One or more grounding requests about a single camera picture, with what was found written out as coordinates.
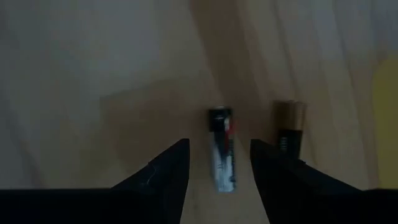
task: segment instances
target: beige surface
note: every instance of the beige surface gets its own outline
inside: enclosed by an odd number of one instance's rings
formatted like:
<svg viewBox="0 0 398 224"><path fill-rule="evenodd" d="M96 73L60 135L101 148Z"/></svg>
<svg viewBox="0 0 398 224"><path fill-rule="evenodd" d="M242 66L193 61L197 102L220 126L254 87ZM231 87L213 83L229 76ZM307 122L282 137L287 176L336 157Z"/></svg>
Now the beige surface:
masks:
<svg viewBox="0 0 398 224"><path fill-rule="evenodd" d="M112 186L191 138L182 223L264 223L248 144L272 142L280 99L309 105L304 160L376 187L371 80L397 53L397 10L393 0L3 1L0 187ZM237 122L230 195L210 178L205 111L220 104Z"/></svg>

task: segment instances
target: black and gold battery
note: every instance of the black and gold battery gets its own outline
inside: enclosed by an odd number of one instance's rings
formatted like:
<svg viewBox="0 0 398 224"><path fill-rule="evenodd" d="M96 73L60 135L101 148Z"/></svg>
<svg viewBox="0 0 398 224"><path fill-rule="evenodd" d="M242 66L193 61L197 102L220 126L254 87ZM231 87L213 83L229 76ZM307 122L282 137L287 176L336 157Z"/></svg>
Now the black and gold battery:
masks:
<svg viewBox="0 0 398 224"><path fill-rule="evenodd" d="M275 107L277 147L289 157L298 159L307 106L299 101L278 101Z"/></svg>
<svg viewBox="0 0 398 224"><path fill-rule="evenodd" d="M208 119L216 189L218 192L233 192L236 179L232 109L213 108L208 112Z"/></svg>

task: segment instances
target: yellow object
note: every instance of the yellow object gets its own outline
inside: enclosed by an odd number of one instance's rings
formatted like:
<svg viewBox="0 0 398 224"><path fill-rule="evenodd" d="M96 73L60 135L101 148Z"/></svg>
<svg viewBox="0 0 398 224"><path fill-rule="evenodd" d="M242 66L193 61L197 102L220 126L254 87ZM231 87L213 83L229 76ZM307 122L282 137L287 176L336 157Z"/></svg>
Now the yellow object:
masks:
<svg viewBox="0 0 398 224"><path fill-rule="evenodd" d="M398 59L384 61L376 72L373 108L380 187L398 189Z"/></svg>

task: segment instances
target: wooden surface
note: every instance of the wooden surface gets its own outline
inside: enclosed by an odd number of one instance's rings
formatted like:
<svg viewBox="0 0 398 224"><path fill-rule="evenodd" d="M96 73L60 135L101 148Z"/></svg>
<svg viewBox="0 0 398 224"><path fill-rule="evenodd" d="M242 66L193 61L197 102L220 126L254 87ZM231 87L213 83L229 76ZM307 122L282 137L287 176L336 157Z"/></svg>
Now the wooden surface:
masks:
<svg viewBox="0 0 398 224"><path fill-rule="evenodd" d="M308 104L302 159L378 186L371 82L393 0L3 1L0 187L108 187L191 139L182 223L266 223L249 140ZM206 110L236 114L238 188L210 177Z"/></svg>

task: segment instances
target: battery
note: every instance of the battery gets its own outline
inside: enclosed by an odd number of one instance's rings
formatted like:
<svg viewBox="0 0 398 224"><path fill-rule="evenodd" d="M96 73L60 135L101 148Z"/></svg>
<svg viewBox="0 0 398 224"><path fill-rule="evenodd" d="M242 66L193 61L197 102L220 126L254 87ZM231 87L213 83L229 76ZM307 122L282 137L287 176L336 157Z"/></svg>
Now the battery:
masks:
<svg viewBox="0 0 398 224"><path fill-rule="evenodd" d="M209 127L216 189L218 192L233 192L236 179L232 109L224 106L210 109Z"/></svg>

